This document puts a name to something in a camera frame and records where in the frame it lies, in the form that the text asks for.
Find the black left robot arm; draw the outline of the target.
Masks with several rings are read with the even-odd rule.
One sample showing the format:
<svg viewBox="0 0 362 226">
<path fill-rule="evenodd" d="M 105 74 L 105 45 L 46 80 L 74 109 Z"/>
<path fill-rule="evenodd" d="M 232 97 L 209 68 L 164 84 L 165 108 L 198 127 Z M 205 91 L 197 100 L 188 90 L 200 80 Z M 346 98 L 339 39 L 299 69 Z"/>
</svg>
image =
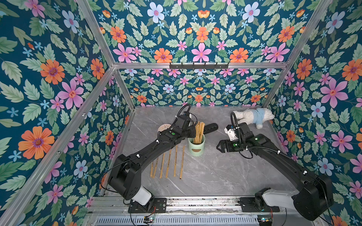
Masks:
<svg viewBox="0 0 362 226">
<path fill-rule="evenodd" d="M 190 109 L 190 104 L 184 105 L 171 126 L 158 132 L 157 138 L 145 148 L 128 156 L 122 154 L 117 157 L 108 184 L 124 199 L 143 206 L 152 202 L 153 194 L 141 184 L 142 172 L 163 153 L 196 135 L 197 122 L 190 117 Z"/>
</svg>

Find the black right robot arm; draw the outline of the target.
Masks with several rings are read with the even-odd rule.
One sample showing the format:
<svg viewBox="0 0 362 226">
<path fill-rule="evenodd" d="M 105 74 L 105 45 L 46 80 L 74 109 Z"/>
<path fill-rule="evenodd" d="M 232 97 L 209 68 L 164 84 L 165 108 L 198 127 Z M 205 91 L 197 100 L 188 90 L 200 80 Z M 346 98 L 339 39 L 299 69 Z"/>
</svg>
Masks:
<svg viewBox="0 0 362 226">
<path fill-rule="evenodd" d="M 265 135 L 254 135 L 245 122 L 238 122 L 234 112 L 231 113 L 231 124 L 226 127 L 226 132 L 230 138 L 221 140 L 217 150 L 239 154 L 248 151 L 252 156 L 259 156 L 282 173 L 295 187 L 294 191 L 275 190 L 270 187 L 258 191 L 251 202 L 257 210 L 283 207 L 297 211 L 309 221 L 314 221 L 324 212 L 330 211 L 334 200 L 333 184 L 329 176 L 317 175 L 298 164 Z"/>
</svg>

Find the bundle of paper straws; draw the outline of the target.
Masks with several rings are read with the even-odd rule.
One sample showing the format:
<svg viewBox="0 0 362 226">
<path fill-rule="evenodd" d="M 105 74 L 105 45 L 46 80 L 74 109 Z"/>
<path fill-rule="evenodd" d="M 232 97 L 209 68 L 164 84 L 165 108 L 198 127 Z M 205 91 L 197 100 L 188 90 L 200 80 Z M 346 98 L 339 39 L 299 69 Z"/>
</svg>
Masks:
<svg viewBox="0 0 362 226">
<path fill-rule="evenodd" d="M 205 128 L 205 123 L 198 122 L 198 124 L 195 127 L 196 133 L 195 133 L 195 137 L 193 139 L 193 144 L 199 145 L 203 142 L 202 139 L 203 139 L 203 135 L 204 135 L 204 128 Z"/>
</svg>

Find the round beige kitchen timer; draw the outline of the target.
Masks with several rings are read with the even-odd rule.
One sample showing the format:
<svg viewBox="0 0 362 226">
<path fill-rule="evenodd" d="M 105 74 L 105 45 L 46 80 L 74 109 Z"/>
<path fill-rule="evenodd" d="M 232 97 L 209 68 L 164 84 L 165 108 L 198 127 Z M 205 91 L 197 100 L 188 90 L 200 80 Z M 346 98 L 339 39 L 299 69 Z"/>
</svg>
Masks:
<svg viewBox="0 0 362 226">
<path fill-rule="evenodd" d="M 162 124 L 161 126 L 159 126 L 157 131 L 158 132 L 163 132 L 163 131 L 169 129 L 170 127 L 171 127 L 171 124 L 168 124 L 168 123 Z"/>
</svg>

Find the light green metal cup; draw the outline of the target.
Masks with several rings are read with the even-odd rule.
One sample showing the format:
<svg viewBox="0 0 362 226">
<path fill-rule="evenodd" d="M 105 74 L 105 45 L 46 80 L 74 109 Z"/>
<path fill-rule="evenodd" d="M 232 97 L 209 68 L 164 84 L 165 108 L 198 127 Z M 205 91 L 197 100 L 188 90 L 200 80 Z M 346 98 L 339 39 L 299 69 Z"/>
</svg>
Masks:
<svg viewBox="0 0 362 226">
<path fill-rule="evenodd" d="M 194 144 L 193 141 L 194 141 L 194 138 L 188 138 L 189 153 L 190 153 L 192 156 L 199 157 L 199 156 L 201 156 L 201 155 L 204 153 L 205 136 L 203 135 L 200 144 Z"/>
</svg>

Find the white plush toy blue shirt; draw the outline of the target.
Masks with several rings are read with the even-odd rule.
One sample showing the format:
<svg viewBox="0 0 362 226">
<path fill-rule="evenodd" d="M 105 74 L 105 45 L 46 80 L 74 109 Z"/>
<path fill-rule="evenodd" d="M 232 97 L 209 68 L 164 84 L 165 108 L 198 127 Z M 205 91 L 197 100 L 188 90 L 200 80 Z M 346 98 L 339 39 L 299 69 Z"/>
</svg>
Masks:
<svg viewBox="0 0 362 226">
<path fill-rule="evenodd" d="M 275 115 L 268 108 L 247 109 L 245 111 L 233 111 L 238 123 L 247 125 L 255 124 L 257 129 L 263 128 L 263 123 L 275 118 Z"/>
</svg>

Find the black wall hook rail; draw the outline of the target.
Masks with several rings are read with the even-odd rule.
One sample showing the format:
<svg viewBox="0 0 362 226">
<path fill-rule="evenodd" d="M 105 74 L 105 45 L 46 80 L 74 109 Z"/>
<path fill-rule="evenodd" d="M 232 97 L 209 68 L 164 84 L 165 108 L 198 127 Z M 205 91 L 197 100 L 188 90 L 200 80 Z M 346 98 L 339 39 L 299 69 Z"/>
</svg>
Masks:
<svg viewBox="0 0 362 226">
<path fill-rule="evenodd" d="M 206 70 L 215 70 L 215 69 L 227 69 L 229 68 L 228 63 L 170 63 L 170 69 L 206 69 Z"/>
</svg>

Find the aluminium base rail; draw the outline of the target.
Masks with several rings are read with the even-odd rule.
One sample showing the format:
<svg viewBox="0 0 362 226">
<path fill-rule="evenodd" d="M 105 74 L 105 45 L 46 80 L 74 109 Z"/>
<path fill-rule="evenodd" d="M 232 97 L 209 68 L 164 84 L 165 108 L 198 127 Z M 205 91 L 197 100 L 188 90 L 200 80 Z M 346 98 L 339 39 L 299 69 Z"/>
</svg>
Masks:
<svg viewBox="0 0 362 226">
<path fill-rule="evenodd" d="M 121 197 L 95 198 L 85 226 L 312 226 L 297 211 L 271 207 L 259 212 L 238 201 L 252 196 L 165 196 L 165 212 L 149 212 Z"/>
</svg>

